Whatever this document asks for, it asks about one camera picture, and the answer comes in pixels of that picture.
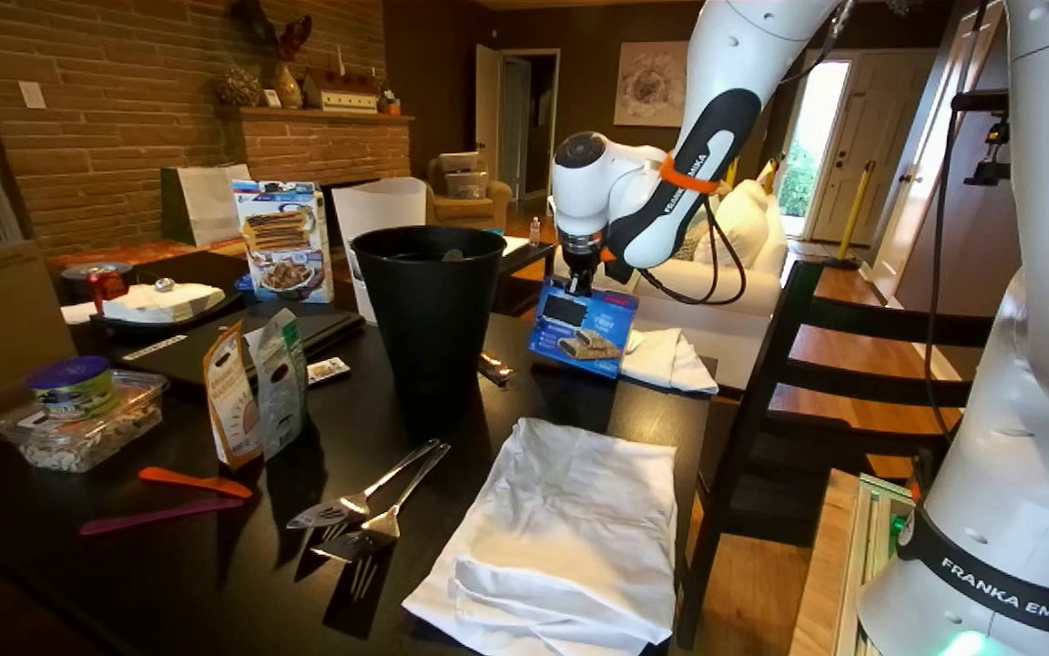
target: plastic container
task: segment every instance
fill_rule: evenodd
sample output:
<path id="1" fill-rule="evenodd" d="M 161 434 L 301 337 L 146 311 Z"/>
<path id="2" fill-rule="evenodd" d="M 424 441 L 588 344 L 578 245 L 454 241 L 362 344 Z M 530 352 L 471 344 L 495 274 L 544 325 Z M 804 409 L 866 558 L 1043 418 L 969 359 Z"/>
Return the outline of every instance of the plastic container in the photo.
<path id="1" fill-rule="evenodd" d="M 31 387 L 50 415 L 106 415 L 116 403 L 116 383 L 106 359 L 60 360 L 31 375 Z"/>
<path id="2" fill-rule="evenodd" d="M 450 171 L 450 198 L 490 198 L 490 171 Z"/>
<path id="3" fill-rule="evenodd" d="M 0 434 L 40 472 L 84 473 L 161 427 L 163 375 L 114 373 L 114 409 L 102 415 L 56 415 L 31 403 L 0 415 Z"/>
<path id="4" fill-rule="evenodd" d="M 480 151 L 441 154 L 441 168 L 446 168 L 446 174 L 453 174 L 453 171 L 490 171 Z"/>

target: dark tabletop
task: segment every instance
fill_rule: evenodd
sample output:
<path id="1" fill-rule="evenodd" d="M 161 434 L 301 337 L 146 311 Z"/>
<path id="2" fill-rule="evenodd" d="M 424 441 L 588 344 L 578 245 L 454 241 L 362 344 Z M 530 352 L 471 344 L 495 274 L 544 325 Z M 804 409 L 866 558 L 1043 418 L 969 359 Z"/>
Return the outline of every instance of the dark tabletop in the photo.
<path id="1" fill-rule="evenodd" d="M 521 415 L 677 444 L 677 501 L 696 473 L 707 403 L 553 367 L 525 352 L 530 321 L 491 319 L 484 352 L 515 367 L 480 378 L 463 409 L 406 409 L 379 333 L 335 347 L 352 367 L 310 393 L 305 434 L 265 467 L 237 472 L 258 497 L 246 512 L 84 541 L 82 523 L 176 508 L 204 494 L 141 486 L 139 467 L 218 473 L 209 414 L 169 393 L 163 423 L 87 473 L 33 472 L 0 441 L 0 571 L 96 636 L 111 654 L 463 654 L 401 608 L 431 571 L 495 448 Z M 369 486 L 424 437 L 454 448 L 406 508 L 406 541 L 382 588 L 350 601 L 343 564 L 305 552 L 286 523 Z"/>

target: food container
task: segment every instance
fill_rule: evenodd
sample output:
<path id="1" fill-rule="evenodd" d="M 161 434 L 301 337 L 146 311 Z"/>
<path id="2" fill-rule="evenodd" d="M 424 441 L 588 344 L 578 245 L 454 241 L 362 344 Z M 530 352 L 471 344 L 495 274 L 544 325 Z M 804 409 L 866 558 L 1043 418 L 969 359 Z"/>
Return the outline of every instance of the food container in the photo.
<path id="1" fill-rule="evenodd" d="M 490 198 L 490 171 L 450 171 L 450 198 Z"/>
<path id="2" fill-rule="evenodd" d="M 106 359 L 71 359 L 31 375 L 37 403 L 50 415 L 106 415 L 116 403 L 114 367 Z"/>
<path id="3" fill-rule="evenodd" d="M 87 302 L 125 296 L 130 286 L 130 263 L 82 263 L 60 270 L 60 298 Z"/>
<path id="4" fill-rule="evenodd" d="M 84 473 L 125 444 L 161 427 L 161 397 L 169 378 L 151 373 L 111 373 L 114 406 L 102 415 L 56 415 L 45 403 L 31 403 L 0 415 L 8 437 L 25 465 L 40 472 Z"/>

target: wall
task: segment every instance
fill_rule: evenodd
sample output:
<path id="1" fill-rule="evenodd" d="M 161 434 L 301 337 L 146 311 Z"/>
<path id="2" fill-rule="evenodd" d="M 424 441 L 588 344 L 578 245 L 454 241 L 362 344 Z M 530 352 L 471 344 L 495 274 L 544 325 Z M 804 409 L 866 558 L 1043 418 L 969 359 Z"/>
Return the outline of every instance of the wall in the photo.
<path id="1" fill-rule="evenodd" d="M 975 88 L 1007 88 L 1007 25 L 991 44 Z M 949 168 L 949 207 L 938 258 L 938 195 L 916 236 L 906 270 L 895 286 L 900 307 L 929 311 L 934 267 L 939 263 L 939 311 L 991 319 L 1009 277 L 1020 270 L 1020 229 L 1009 184 L 966 186 L 972 168 L 989 156 L 991 115 L 966 115 Z"/>
<path id="2" fill-rule="evenodd" d="M 0 147 L 45 252 L 152 241 L 161 168 L 237 161 L 237 126 L 218 121 L 212 86 L 258 69 L 229 17 L 232 0 L 0 0 Z M 280 25 L 315 16 L 297 69 L 388 75 L 382 4 L 261 0 Z M 25 111 L 37 82 L 47 111 Z"/>
<path id="3" fill-rule="evenodd" d="M 412 171 L 473 147 L 473 0 L 382 0 L 388 75 L 412 129 Z"/>
<path id="4" fill-rule="evenodd" d="M 839 48 L 938 48 L 951 0 L 924 0 L 911 16 L 892 16 L 883 4 L 860 4 Z M 621 48 L 627 39 L 690 39 L 701 4 L 673 9 L 588 9 L 588 13 L 495 13 L 479 17 L 479 39 L 490 48 L 560 48 L 559 137 L 607 133 L 621 143 L 654 143 L 672 151 L 677 129 L 624 129 L 612 126 Z M 776 156 L 786 139 L 790 104 L 797 88 L 785 86 L 741 171 L 754 174 L 766 156 Z"/>

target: black trash can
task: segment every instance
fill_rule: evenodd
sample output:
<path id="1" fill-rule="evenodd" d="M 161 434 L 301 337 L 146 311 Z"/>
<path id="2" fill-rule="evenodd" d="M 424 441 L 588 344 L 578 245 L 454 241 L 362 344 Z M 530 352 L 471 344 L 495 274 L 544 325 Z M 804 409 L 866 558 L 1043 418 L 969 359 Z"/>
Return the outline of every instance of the black trash can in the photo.
<path id="1" fill-rule="evenodd" d="M 459 228 L 376 229 L 359 252 L 397 393 L 463 403 L 479 392 L 504 236 Z"/>

